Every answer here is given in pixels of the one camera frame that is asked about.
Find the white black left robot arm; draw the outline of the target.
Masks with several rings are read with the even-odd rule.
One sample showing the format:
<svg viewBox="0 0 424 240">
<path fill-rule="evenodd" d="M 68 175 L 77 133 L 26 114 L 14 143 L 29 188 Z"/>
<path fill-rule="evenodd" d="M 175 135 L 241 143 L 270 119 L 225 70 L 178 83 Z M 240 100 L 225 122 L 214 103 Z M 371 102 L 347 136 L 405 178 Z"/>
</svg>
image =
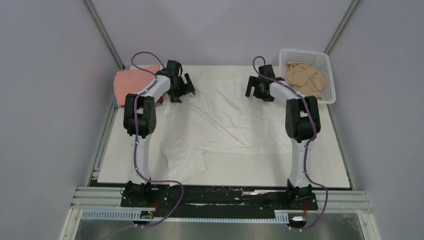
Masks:
<svg viewBox="0 0 424 240">
<path fill-rule="evenodd" d="M 131 179 L 125 186 L 125 199 L 132 199 L 141 207 L 147 207 L 153 201 L 149 146 L 158 122 L 157 101 L 167 94 L 171 102 L 180 103 L 182 96 L 195 93 L 189 74 L 183 73 L 182 64 L 168 60 L 163 69 L 153 74 L 153 80 L 144 89 L 127 94 L 123 127 L 130 136 L 133 147 L 133 169 Z"/>
</svg>

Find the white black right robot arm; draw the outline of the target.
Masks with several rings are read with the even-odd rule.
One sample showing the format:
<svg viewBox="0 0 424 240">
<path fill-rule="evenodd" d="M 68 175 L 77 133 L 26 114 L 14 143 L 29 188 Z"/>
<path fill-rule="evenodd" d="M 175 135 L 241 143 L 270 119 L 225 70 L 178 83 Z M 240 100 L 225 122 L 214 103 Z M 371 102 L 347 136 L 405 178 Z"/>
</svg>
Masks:
<svg viewBox="0 0 424 240">
<path fill-rule="evenodd" d="M 287 180 L 286 204 L 298 209 L 312 196 L 311 179 L 307 174 L 312 147 L 321 130 L 318 100 L 291 88 L 283 78 L 276 77 L 270 64 L 253 68 L 258 76 L 250 76 L 245 96 L 251 94 L 265 102 L 278 100 L 285 104 L 285 131 L 292 144 L 291 171 Z"/>
</svg>

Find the white t-shirt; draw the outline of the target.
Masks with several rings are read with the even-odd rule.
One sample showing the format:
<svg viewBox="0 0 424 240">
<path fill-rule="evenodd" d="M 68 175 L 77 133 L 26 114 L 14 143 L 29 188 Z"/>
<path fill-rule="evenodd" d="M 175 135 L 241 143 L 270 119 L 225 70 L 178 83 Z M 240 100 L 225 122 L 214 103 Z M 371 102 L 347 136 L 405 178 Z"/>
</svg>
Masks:
<svg viewBox="0 0 424 240">
<path fill-rule="evenodd" d="M 196 93 L 163 102 L 160 141 L 168 176 L 186 181 L 207 170 L 205 154 L 275 157 L 289 170 L 292 143 L 284 105 L 245 95 L 247 80 L 198 80 Z"/>
</svg>

